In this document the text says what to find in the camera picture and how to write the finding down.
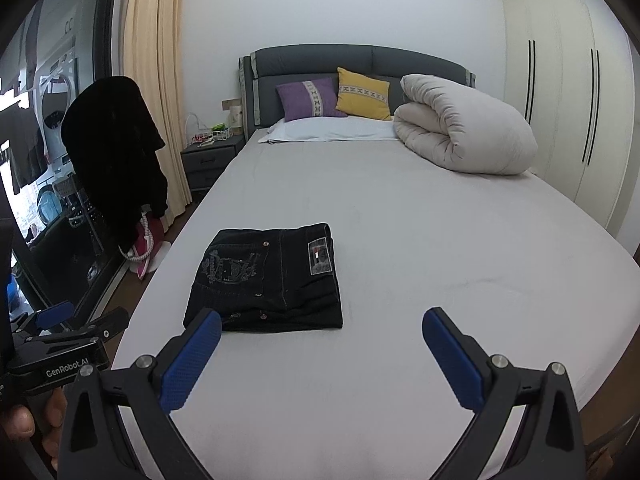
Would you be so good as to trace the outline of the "person's left hand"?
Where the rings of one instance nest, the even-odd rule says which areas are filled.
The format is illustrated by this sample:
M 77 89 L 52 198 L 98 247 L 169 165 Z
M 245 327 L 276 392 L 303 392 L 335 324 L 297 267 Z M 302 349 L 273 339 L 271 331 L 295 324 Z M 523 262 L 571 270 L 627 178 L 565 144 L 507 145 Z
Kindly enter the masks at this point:
M 66 415 L 67 400 L 62 388 L 56 388 L 43 411 L 43 418 L 49 425 L 48 433 L 42 439 L 42 446 L 51 459 L 54 469 L 58 468 L 58 454 L 62 436 L 62 427 Z M 34 416 L 28 408 L 16 406 L 1 415 L 1 427 L 12 441 L 25 441 L 36 431 Z

